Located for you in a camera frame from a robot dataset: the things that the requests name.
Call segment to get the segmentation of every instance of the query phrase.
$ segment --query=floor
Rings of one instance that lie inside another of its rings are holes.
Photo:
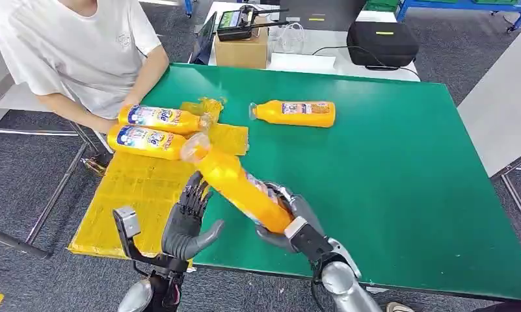
[[[174,62],[191,52],[193,29],[202,23],[209,2],[200,0],[188,19],[181,8],[143,5]],[[421,44],[416,66],[423,81],[444,83],[460,103],[516,34],[488,12],[410,9],[407,23]],[[9,112],[1,127],[66,129],[52,114]],[[24,238],[53,192],[80,142],[76,138],[0,135],[0,229]],[[521,172],[512,179],[521,192]],[[65,249],[82,219],[99,179],[78,166],[36,244],[54,256],[37,261],[0,244],[0,311],[116,311],[126,289],[139,280],[123,260],[73,255]],[[521,218],[503,184],[496,192],[521,241]],[[399,301],[416,311],[467,312],[491,302],[418,292],[375,295],[385,304]],[[330,298],[322,298],[334,311]],[[186,275],[179,311],[317,311],[308,283],[295,279],[199,269]]]

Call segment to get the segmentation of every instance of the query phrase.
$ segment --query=person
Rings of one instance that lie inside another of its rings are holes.
[[[169,62],[138,0],[2,0],[0,51],[16,84],[100,133]]]

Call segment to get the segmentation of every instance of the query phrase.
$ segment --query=plastic bottle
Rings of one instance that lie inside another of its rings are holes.
[[[335,122],[335,104],[327,101],[278,101],[250,104],[249,116],[265,120],[270,124],[309,125],[331,127]]]
[[[197,133],[183,145],[181,159],[193,163],[205,181],[255,223],[274,233],[283,233],[291,223],[274,192],[246,172],[236,156],[211,146],[205,134]]]
[[[118,113],[121,124],[142,125],[180,135],[203,131],[210,126],[208,114],[196,116],[185,110],[127,105]]]
[[[107,135],[109,146],[116,151],[175,161],[186,139],[181,135],[139,127],[115,125]]]

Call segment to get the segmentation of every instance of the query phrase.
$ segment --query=black bag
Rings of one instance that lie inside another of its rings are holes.
[[[419,45],[404,23],[357,21],[347,35],[350,59],[356,65],[402,67],[414,60]]]

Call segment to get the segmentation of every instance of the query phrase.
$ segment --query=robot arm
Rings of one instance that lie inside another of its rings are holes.
[[[295,216],[285,229],[285,239],[311,262],[314,280],[321,280],[338,311],[381,312],[379,305],[360,286],[358,279],[362,274],[349,252],[336,239],[324,234],[308,202],[285,187],[274,183],[267,185]]]
[[[187,260],[214,242],[224,225],[218,220],[200,234],[203,214],[212,195],[206,188],[200,173],[191,176],[180,200],[170,210],[161,237],[162,251],[155,257],[142,255],[135,246],[134,236],[140,233],[136,212],[130,207],[113,211],[124,253],[132,260],[134,270],[146,276],[128,290],[118,312],[175,312],[178,309]],[[154,269],[145,273],[137,268],[136,261],[153,265]]]

